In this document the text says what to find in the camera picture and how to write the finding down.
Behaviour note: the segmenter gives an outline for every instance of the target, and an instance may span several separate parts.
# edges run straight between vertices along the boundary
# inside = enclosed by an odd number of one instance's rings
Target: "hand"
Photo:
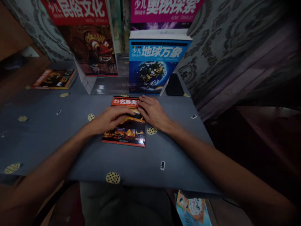
[[[159,129],[165,133],[168,132],[171,125],[174,124],[164,113],[159,101],[152,97],[143,95],[139,97],[138,111],[145,118],[145,120],[156,129]]]
[[[101,115],[87,124],[87,129],[91,135],[110,131],[125,120],[125,114],[135,115],[133,111],[124,106],[108,107]]]

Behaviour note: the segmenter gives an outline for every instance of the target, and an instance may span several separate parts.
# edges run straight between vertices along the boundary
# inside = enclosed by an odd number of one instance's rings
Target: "book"
[[[122,0],[123,7],[123,34],[124,34],[124,52],[129,53],[129,35],[130,35],[130,0]]]
[[[120,0],[110,0],[107,1],[107,3],[109,5],[108,12],[112,18],[113,37],[115,40],[115,45],[114,45],[115,54],[119,54],[123,52]]]
[[[105,132],[103,142],[145,147],[145,120],[138,111],[138,100],[135,97],[113,97],[111,106],[126,106],[135,112],[135,116],[127,115],[115,129]]]
[[[212,226],[205,199],[188,199],[181,190],[175,194],[177,212],[185,226]]]
[[[170,75],[190,46],[185,34],[131,32],[129,93],[162,95]]]
[[[32,89],[69,89],[77,76],[77,70],[46,69],[30,87]]]
[[[105,0],[42,0],[87,76],[118,76],[113,26]]]
[[[204,0],[132,0],[131,31],[186,34]]]

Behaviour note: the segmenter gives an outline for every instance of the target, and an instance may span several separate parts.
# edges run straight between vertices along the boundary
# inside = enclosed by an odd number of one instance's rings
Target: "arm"
[[[27,225],[34,219],[42,202],[65,179],[77,155],[87,141],[112,130],[135,113],[126,107],[109,107],[46,158],[17,186],[0,207],[3,225]]]
[[[158,100],[140,98],[138,110],[155,128],[173,138],[210,179],[239,203],[255,224],[281,223],[290,219],[295,206],[250,171],[194,137],[163,112]]]

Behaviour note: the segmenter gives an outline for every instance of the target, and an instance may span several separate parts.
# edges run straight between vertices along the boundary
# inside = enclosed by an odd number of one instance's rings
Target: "earth image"
[[[166,64],[162,61],[144,61],[136,69],[137,80],[143,85],[158,85],[166,76]]]

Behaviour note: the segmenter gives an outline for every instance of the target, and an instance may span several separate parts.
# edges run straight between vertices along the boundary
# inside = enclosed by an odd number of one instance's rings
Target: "phone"
[[[176,73],[173,73],[166,86],[166,93],[169,96],[183,96],[184,90],[182,88],[179,77]]]

